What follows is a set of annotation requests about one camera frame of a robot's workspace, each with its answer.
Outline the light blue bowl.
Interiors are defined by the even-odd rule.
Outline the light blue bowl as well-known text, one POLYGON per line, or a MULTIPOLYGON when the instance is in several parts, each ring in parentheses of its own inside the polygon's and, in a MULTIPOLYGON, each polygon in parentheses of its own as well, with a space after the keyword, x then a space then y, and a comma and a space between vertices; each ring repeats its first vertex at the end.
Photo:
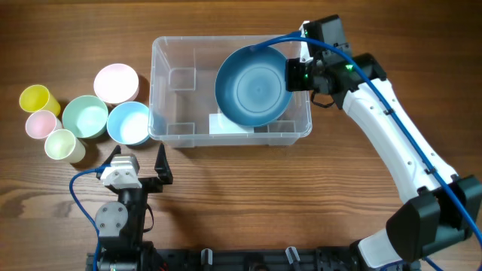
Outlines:
POLYGON ((109 136, 122 145, 141 145, 149 138, 149 109, 141 102, 124 102, 109 114, 107 131, 109 136))

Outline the clear plastic storage container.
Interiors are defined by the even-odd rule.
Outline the clear plastic storage container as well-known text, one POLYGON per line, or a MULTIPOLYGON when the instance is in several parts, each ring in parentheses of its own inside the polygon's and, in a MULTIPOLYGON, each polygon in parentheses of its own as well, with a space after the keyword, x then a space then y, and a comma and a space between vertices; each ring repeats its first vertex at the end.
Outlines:
POLYGON ((173 148, 292 145, 313 128, 310 95, 294 93, 285 112, 253 133, 211 135, 209 115, 221 113, 215 78, 223 61, 266 35, 161 36, 152 44, 148 132, 173 148))

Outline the pink bowl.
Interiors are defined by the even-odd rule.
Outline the pink bowl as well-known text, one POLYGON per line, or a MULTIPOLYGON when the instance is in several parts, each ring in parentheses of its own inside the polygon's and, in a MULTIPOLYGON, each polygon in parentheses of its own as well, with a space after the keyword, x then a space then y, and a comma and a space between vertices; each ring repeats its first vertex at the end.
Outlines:
POLYGON ((93 89, 94 93, 108 104, 131 102, 139 94, 139 76, 129 65, 113 63, 97 73, 93 89))

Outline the pale green cup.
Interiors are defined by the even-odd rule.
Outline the pale green cup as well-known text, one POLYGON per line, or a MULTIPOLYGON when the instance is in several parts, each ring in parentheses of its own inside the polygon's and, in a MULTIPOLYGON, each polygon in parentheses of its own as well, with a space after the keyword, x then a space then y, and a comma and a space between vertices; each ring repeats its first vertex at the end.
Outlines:
POLYGON ((86 154, 86 149, 81 141, 67 129, 52 132, 44 143, 44 150, 52 160, 67 163, 79 163, 86 154))

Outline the dark blue plate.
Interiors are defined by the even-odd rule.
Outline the dark blue plate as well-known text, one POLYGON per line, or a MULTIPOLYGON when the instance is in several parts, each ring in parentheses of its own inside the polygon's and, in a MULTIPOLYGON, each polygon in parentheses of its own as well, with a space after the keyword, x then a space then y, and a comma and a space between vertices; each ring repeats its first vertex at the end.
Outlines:
POLYGON ((277 49, 250 46, 222 63, 215 79, 215 100, 225 117, 240 126, 265 126, 280 117, 293 93, 285 82, 286 57, 277 49))

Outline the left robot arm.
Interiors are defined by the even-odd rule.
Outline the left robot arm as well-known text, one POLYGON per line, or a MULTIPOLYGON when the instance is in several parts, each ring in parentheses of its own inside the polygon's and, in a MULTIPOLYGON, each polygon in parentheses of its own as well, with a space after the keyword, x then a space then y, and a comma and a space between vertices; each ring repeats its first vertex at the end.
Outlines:
POLYGON ((102 164, 96 177, 117 200, 101 206, 95 215, 98 248, 92 257, 92 270, 159 270, 168 263, 143 235, 152 230, 145 226, 145 215, 152 214, 148 195, 161 193, 173 183, 165 147, 157 151, 154 177, 139 176, 139 162, 133 154, 122 154, 116 146, 102 164))

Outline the mint green bowl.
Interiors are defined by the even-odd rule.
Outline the mint green bowl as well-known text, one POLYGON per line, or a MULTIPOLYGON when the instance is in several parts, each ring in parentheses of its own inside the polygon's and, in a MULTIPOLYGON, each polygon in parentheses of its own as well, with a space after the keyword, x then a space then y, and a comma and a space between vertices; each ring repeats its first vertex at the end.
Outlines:
POLYGON ((94 139, 106 131, 108 107, 97 96, 79 96, 64 109, 62 122, 77 138, 94 139))

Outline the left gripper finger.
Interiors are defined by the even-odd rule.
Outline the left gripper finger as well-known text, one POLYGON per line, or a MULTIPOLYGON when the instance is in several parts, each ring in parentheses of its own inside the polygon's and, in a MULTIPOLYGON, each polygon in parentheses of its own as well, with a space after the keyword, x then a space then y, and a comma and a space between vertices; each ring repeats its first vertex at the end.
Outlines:
POLYGON ((156 162, 154 164, 154 171, 162 184, 172 184, 173 176, 166 157, 166 150, 164 144, 160 144, 157 152, 156 162))
POLYGON ((103 166, 109 165, 114 158, 115 155, 121 154, 121 147, 120 145, 116 145, 113 149, 113 151, 110 153, 108 158, 102 163, 103 166))

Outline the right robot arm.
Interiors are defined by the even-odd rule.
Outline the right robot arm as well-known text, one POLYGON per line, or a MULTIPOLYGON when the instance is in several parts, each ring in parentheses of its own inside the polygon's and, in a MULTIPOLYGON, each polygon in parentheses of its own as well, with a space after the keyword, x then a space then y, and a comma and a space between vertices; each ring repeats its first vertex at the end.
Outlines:
POLYGON ((426 259, 471 236, 481 207, 481 183, 444 162, 401 107, 370 54, 286 63, 287 88, 327 94, 361 128, 386 164, 402 207, 383 229, 353 244, 360 267, 426 259))

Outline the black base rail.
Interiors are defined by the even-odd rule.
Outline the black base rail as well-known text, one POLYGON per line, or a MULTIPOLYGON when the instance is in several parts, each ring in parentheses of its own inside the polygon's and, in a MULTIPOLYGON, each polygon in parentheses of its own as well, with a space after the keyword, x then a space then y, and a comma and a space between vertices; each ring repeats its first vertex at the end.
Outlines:
POLYGON ((159 249, 147 256, 87 255, 86 269, 98 270, 358 270, 358 260, 348 248, 320 247, 258 251, 193 251, 159 249))

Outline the yellow cup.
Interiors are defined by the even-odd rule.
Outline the yellow cup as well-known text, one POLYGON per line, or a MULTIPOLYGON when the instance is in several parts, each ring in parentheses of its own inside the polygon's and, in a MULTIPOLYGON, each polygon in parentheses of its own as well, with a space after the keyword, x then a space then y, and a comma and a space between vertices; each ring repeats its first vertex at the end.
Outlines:
POLYGON ((61 106, 53 94, 43 85, 36 84, 27 87, 19 98, 20 107, 28 113, 45 110, 58 116, 61 106))

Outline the pink cup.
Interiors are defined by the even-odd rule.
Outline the pink cup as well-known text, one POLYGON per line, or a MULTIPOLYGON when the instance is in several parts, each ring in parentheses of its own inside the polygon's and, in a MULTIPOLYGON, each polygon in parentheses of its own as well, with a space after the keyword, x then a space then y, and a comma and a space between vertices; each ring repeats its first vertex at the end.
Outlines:
POLYGON ((46 139, 52 132, 62 129, 63 125, 50 111, 40 110, 32 113, 26 120, 26 134, 33 139, 46 139))

